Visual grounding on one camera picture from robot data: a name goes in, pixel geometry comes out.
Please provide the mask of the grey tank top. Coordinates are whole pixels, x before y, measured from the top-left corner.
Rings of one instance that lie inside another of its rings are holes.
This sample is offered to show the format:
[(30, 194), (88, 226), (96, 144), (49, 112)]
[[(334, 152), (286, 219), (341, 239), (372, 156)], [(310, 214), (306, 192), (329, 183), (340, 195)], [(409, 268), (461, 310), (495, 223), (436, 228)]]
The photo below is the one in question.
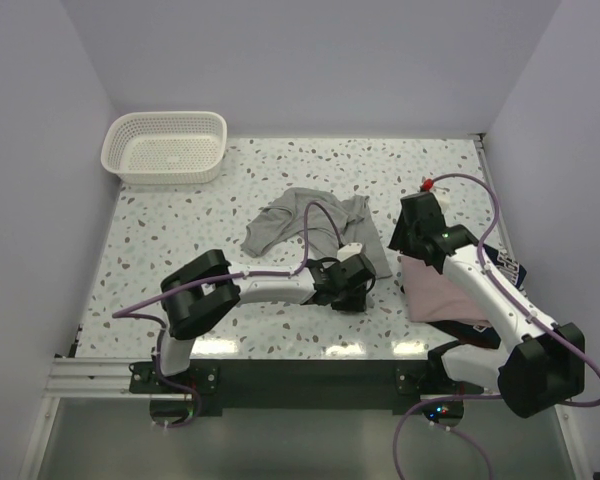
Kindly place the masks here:
[(277, 244), (309, 229), (309, 245), (320, 257), (334, 257), (341, 244), (360, 242), (380, 279), (392, 276), (366, 196), (340, 200), (320, 190), (292, 187), (246, 226), (241, 249), (261, 257)]

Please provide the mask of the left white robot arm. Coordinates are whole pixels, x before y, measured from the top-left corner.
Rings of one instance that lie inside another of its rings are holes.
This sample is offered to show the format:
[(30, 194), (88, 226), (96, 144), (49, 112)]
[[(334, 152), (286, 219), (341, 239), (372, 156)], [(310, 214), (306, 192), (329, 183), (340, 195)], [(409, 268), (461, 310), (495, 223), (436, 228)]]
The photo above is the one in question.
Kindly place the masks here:
[(209, 250), (160, 284), (167, 333), (151, 378), (165, 392), (180, 390), (195, 341), (238, 306), (283, 302), (363, 312), (375, 281), (375, 268), (362, 253), (261, 270), (231, 262), (219, 249)]

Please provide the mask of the pink tank top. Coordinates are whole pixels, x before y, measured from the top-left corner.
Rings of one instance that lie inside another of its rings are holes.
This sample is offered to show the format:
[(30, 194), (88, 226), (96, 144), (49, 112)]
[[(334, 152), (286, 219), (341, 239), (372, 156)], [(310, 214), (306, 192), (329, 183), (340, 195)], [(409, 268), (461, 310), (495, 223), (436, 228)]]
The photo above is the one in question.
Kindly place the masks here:
[(486, 315), (477, 304), (433, 267), (407, 256), (400, 257), (400, 266), (411, 322), (456, 321), (490, 327)]

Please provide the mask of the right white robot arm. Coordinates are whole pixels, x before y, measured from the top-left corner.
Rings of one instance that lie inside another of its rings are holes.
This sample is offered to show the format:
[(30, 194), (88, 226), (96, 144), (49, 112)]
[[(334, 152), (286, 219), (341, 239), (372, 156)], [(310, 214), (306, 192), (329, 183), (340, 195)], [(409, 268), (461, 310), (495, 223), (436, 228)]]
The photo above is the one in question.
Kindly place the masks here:
[(501, 340), (496, 350), (460, 345), (442, 353), (425, 369), (432, 390), (446, 393), (459, 382), (486, 387), (521, 418), (583, 392), (585, 365), (578, 355), (583, 333), (530, 306), (465, 226), (447, 225), (432, 193), (402, 198), (389, 247), (423, 261), (460, 288)]

